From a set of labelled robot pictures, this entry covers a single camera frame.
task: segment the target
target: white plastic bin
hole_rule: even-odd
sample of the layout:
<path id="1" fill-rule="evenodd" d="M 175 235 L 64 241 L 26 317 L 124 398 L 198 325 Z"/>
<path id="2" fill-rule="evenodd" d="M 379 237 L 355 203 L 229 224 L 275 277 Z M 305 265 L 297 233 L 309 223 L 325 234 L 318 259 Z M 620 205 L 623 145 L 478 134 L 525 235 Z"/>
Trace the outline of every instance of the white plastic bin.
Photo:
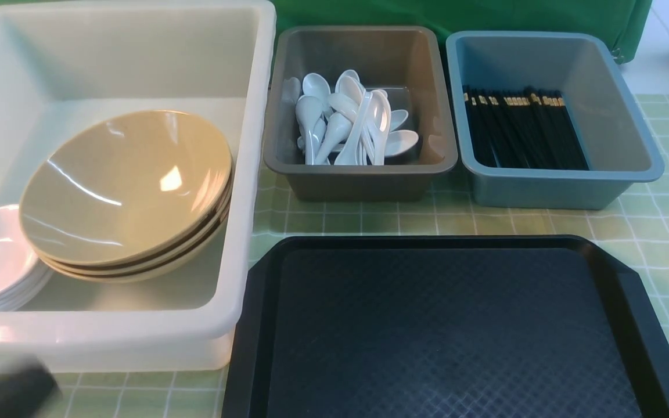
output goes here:
<path id="1" fill-rule="evenodd" d="M 199 114 L 235 157 L 225 237 L 131 285 L 56 275 L 0 313 L 0 363 L 55 371 L 223 367 L 242 308 L 275 10 L 262 0 L 113 0 L 0 7 L 0 206 L 59 145 L 142 109 Z"/>

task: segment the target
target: blue plastic bin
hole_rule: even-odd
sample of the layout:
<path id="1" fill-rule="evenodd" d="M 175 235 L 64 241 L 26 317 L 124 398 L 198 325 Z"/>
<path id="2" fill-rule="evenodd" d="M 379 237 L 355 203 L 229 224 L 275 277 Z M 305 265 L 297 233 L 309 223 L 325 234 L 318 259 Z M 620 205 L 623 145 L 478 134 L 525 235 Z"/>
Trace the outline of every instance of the blue plastic bin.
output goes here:
<path id="1" fill-rule="evenodd" d="M 446 41 L 461 158 L 482 206 L 603 209 L 653 182 L 661 155 L 606 46 L 584 34 L 467 31 Z M 486 167 L 472 149 L 463 87 L 560 90 L 590 171 Z"/>

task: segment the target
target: plastic spoon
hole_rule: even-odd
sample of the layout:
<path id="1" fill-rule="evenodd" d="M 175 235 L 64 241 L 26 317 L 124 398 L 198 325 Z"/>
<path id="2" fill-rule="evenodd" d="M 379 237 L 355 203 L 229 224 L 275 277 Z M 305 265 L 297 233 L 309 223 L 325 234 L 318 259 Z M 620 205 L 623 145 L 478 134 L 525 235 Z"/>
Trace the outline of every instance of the plastic spoon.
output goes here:
<path id="1" fill-rule="evenodd" d="M 389 137 L 386 140 L 386 151 L 383 154 L 386 158 L 400 156 L 417 145 L 418 140 L 417 132 L 408 129 L 389 132 Z M 299 148 L 303 150 L 303 140 L 300 141 Z M 332 149 L 332 153 L 339 153 L 342 148 L 343 145 L 340 143 Z"/>
<path id="2" fill-rule="evenodd" d="M 305 141 L 305 162 L 314 163 L 314 127 L 322 116 L 324 105 L 314 96 L 301 96 L 296 103 L 296 119 L 301 128 L 301 135 Z"/>
<path id="3" fill-rule="evenodd" d="M 361 83 L 358 82 L 356 79 L 353 79 L 350 76 L 342 76 L 340 77 L 340 93 L 350 98 L 350 100 L 352 100 L 353 103 L 360 105 L 361 102 L 363 101 L 365 88 L 363 88 Z M 351 109 L 350 104 L 347 104 L 346 108 L 347 109 L 345 109 L 345 111 L 350 110 Z M 348 114 L 350 114 L 350 116 L 353 116 L 352 111 L 348 111 Z M 361 143 L 365 151 L 367 152 L 369 158 L 371 158 L 371 162 L 373 162 L 375 158 L 375 149 L 373 146 L 373 142 L 371 140 L 371 135 L 369 134 L 368 129 L 365 126 L 363 127 L 363 132 L 361 133 Z"/>
<path id="4" fill-rule="evenodd" d="M 324 80 L 324 77 L 317 73 L 306 74 L 306 77 L 303 77 L 303 93 L 306 96 L 314 96 L 321 100 L 324 105 L 324 116 L 331 116 L 332 109 L 327 104 L 327 98 L 332 93 L 332 90 L 329 88 L 327 80 Z"/>
<path id="5" fill-rule="evenodd" d="M 373 165 L 383 165 L 386 140 L 389 137 L 389 128 L 391 127 L 391 105 L 387 97 L 383 95 L 382 90 L 375 90 L 371 95 L 372 105 L 369 109 L 366 127 L 371 134 L 375 148 L 375 159 L 372 163 Z"/>
<path id="6" fill-rule="evenodd" d="M 340 84 L 342 83 L 343 77 L 351 77 L 355 79 L 358 84 L 361 82 L 361 76 L 358 75 L 358 73 L 355 70 L 345 70 L 340 74 L 340 78 L 337 79 L 337 82 L 334 84 L 334 92 L 339 93 L 340 92 Z"/>
<path id="7" fill-rule="evenodd" d="M 337 82 L 340 83 L 340 93 L 343 93 L 348 98 L 353 99 L 355 104 L 361 104 L 363 95 L 366 93 L 365 88 L 362 87 L 358 80 L 350 76 L 340 77 Z"/>
<path id="8" fill-rule="evenodd" d="M 329 154 L 332 153 L 332 148 L 347 138 L 348 133 L 352 129 L 353 122 L 350 122 L 347 117 L 338 111 L 333 113 L 329 119 L 327 132 L 324 134 L 324 142 L 322 142 L 319 153 L 316 154 L 316 158 L 314 159 L 314 164 L 322 164 L 329 157 Z"/>
<path id="9" fill-rule="evenodd" d="M 327 98 L 327 103 L 335 110 L 347 117 L 350 122 L 355 122 L 358 117 L 358 104 L 344 93 L 332 93 Z"/>
<path id="10" fill-rule="evenodd" d="M 404 109 L 391 111 L 391 126 L 389 127 L 389 130 L 394 132 L 401 128 L 401 126 L 404 125 L 404 122 L 407 121 L 407 117 L 409 117 L 409 112 Z"/>
<path id="11" fill-rule="evenodd" d="M 343 146 L 339 156 L 334 160 L 335 165 L 355 165 L 355 154 L 358 151 L 357 148 L 360 143 L 364 123 L 370 112 L 371 96 L 371 93 L 366 93 L 363 98 L 361 106 L 358 108 L 358 117 L 355 119 L 353 129 L 350 130 L 350 136 L 347 137 L 345 146 Z"/>
<path id="12" fill-rule="evenodd" d="M 322 141 L 324 140 L 324 133 L 327 130 L 327 123 L 324 122 L 324 119 L 319 119 L 319 121 L 316 122 L 316 125 L 314 125 L 314 143 L 315 143 L 315 149 L 314 149 L 314 160 L 316 160 L 316 155 L 319 153 L 319 148 L 322 146 Z M 314 161 L 314 164 L 324 164 L 327 165 L 329 164 L 329 159 L 324 159 L 321 163 L 318 163 Z"/>

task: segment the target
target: textured tray surface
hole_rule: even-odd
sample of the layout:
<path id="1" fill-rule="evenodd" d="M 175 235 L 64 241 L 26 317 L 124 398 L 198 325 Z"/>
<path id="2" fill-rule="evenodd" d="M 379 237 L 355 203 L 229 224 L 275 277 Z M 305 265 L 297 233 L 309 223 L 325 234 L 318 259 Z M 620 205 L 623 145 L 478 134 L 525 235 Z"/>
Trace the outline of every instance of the textured tray surface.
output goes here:
<path id="1" fill-rule="evenodd" d="M 640 416 L 587 262 L 566 249 L 300 250 L 268 416 Z"/>

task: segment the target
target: black object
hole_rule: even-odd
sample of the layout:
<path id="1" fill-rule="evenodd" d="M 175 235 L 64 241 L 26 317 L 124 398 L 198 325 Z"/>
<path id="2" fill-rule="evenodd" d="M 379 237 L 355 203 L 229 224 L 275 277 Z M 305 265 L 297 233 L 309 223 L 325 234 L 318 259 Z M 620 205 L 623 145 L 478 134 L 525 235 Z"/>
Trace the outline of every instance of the black object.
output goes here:
<path id="1" fill-rule="evenodd" d="M 578 236 L 295 237 L 250 270 L 222 415 L 666 418 L 669 346 Z"/>
<path id="2" fill-rule="evenodd" d="M 476 161 L 488 167 L 589 170 L 561 92 L 464 85 Z"/>
<path id="3" fill-rule="evenodd" d="M 0 375 L 0 418 L 33 418 L 58 394 L 53 375 L 39 362 L 27 362 Z"/>

